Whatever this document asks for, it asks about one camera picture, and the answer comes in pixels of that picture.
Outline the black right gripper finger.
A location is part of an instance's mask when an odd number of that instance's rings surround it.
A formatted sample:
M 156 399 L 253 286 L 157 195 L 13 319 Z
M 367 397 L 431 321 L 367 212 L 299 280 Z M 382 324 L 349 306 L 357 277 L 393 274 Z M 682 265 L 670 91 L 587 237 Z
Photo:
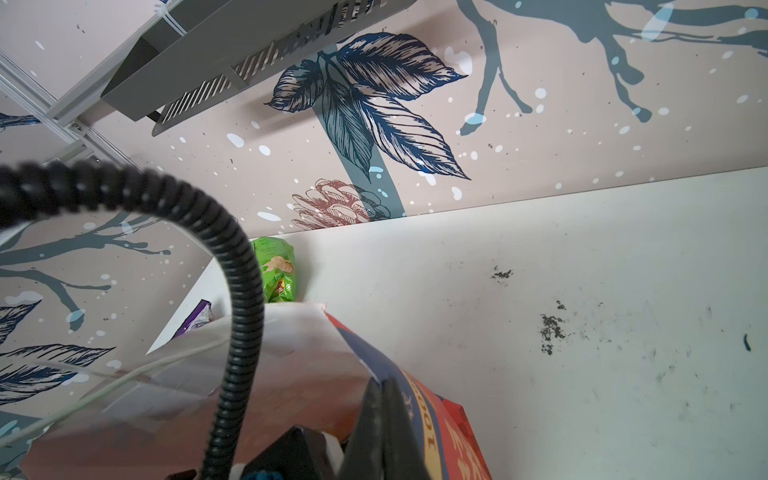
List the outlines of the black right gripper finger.
M 428 479 L 397 382 L 368 383 L 339 479 Z

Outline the bright green chips bag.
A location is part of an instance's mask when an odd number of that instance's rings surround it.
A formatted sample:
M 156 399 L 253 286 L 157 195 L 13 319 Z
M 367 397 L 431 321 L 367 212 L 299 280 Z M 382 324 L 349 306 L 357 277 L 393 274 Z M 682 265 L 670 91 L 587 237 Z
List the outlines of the bright green chips bag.
M 252 242 L 261 267 L 263 293 L 267 303 L 296 302 L 296 265 L 294 247 L 274 237 Z

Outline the purple snack packet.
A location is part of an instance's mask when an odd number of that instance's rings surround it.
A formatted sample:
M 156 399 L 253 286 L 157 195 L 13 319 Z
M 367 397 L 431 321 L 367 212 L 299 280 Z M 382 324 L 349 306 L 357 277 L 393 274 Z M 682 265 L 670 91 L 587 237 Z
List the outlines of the purple snack packet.
M 213 321 L 212 306 L 208 300 L 201 299 L 194 307 L 192 312 L 184 319 L 181 325 L 174 332 L 172 338 L 178 338 L 185 333 L 201 328 Z

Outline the red paper gift bag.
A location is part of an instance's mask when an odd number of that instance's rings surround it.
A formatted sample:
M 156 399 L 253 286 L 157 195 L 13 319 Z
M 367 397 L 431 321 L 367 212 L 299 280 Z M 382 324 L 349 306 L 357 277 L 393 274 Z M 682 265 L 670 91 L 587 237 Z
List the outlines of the red paper gift bag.
M 4 428 L 4 450 L 25 447 L 29 479 L 159 479 L 201 465 L 229 347 L 231 321 L 176 336 L 142 359 L 111 361 L 65 419 L 51 415 L 29 437 Z M 320 304 L 266 309 L 264 343 L 239 443 L 238 466 L 291 427 L 322 439 L 353 433 L 370 381 L 394 380 L 404 428 L 434 479 L 490 473 L 463 409 L 348 329 Z

